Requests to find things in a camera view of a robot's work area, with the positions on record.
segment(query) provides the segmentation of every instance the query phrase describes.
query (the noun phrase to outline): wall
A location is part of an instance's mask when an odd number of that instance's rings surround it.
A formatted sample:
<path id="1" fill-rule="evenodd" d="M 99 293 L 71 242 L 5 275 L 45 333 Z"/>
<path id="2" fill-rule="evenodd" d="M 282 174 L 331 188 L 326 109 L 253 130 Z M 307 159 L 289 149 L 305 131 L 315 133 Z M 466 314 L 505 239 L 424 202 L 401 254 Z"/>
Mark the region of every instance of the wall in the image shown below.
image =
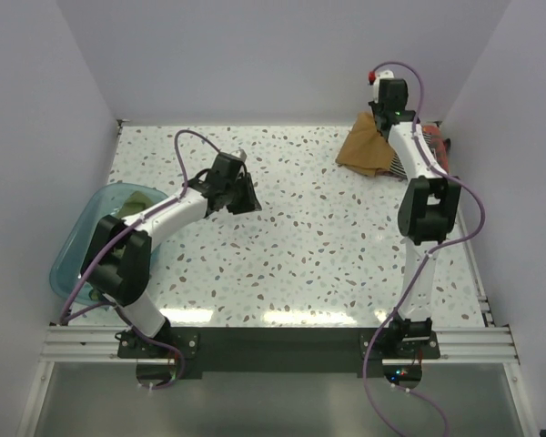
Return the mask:
<path id="1" fill-rule="evenodd" d="M 15 435 L 60 308 L 48 271 L 115 133 L 55 2 L 0 0 L 0 437 Z"/>
<path id="2" fill-rule="evenodd" d="M 488 207 L 473 243 L 481 276 L 546 427 L 546 0 L 511 2 L 443 126 Z"/>
<path id="3" fill-rule="evenodd" d="M 58 3 L 117 117 L 350 123 L 389 59 L 424 75 L 423 116 L 442 119 L 509 0 Z"/>

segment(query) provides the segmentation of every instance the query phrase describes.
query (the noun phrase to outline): gray floor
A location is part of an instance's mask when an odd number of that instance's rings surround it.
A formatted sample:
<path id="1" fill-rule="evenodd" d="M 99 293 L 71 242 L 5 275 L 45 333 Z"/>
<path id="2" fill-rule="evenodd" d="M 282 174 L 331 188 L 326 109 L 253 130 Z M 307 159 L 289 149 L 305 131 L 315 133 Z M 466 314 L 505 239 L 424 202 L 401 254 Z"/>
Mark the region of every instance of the gray floor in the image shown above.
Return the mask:
<path id="1" fill-rule="evenodd" d="M 442 435 L 424 402 L 372 381 L 408 436 Z M 447 413 L 451 435 L 522 436 L 500 365 L 431 365 L 418 390 Z M 131 364 L 57 364 L 36 436 L 390 436 L 361 380 L 347 374 L 208 373 L 148 392 Z"/>

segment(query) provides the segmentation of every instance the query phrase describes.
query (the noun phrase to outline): brown cloth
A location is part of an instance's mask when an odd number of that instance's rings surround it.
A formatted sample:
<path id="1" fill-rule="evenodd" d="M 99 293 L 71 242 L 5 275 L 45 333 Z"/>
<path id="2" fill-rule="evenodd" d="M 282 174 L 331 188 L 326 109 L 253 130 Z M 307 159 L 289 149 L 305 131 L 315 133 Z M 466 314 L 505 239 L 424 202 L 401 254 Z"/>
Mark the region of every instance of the brown cloth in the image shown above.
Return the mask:
<path id="1" fill-rule="evenodd" d="M 362 175 L 376 176 L 389 171 L 394 155 L 392 147 L 376 130 L 374 117 L 360 112 L 336 162 Z"/>

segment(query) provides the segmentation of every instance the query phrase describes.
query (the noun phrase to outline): blue plastic container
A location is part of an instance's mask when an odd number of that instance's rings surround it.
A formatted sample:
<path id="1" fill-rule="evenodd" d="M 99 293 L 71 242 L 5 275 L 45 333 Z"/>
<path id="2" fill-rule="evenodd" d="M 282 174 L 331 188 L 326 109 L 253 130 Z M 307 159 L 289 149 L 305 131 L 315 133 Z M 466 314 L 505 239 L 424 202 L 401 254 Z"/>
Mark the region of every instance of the blue plastic container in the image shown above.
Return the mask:
<path id="1" fill-rule="evenodd" d="M 71 294 L 80 277 L 79 270 L 97 222 L 108 214 L 115 215 L 136 191 L 146 195 L 154 204 L 167 198 L 167 195 L 161 191 L 136 184 L 117 183 L 99 189 L 87 203 L 51 268 L 50 283 L 56 294 L 65 299 Z M 157 259 L 158 249 L 159 246 L 152 253 L 150 260 L 152 264 Z M 96 300 L 90 297 L 92 290 L 89 284 L 85 284 L 76 302 L 86 305 L 94 303 Z"/>

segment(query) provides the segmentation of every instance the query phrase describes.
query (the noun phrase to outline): table surface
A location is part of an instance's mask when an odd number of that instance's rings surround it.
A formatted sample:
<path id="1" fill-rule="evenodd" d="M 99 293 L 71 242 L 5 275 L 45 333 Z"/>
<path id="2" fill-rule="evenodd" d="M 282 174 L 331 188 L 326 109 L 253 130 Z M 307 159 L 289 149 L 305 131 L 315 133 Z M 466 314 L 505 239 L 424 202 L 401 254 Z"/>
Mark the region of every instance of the table surface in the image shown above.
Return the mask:
<path id="1" fill-rule="evenodd" d="M 180 128 L 124 127 L 108 182 L 179 191 Z M 339 167 L 348 127 L 188 128 L 223 151 L 247 151 L 263 210 L 220 211 L 161 245 L 148 290 L 172 323 L 378 326 L 401 294 L 405 247 L 396 221 L 406 181 Z M 180 146 L 188 175 L 211 166 L 207 144 L 184 135 Z M 451 237 L 459 234 L 456 226 Z M 441 251 L 433 287 L 435 327 L 483 326 L 464 245 Z M 72 324 L 121 322 L 97 309 Z"/>

